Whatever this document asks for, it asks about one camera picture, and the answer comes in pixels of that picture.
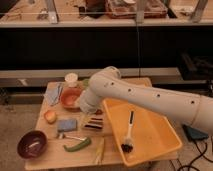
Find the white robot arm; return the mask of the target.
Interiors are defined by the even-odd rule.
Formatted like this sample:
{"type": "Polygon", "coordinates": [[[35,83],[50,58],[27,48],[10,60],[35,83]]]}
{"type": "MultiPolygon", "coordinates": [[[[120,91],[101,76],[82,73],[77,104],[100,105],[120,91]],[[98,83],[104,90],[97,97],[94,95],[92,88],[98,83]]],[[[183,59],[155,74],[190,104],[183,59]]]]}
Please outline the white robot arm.
{"type": "Polygon", "coordinates": [[[95,113],[105,98],[127,101],[213,135],[213,98],[128,83],[118,68],[106,67],[93,74],[81,93],[84,113],[95,113]]]}

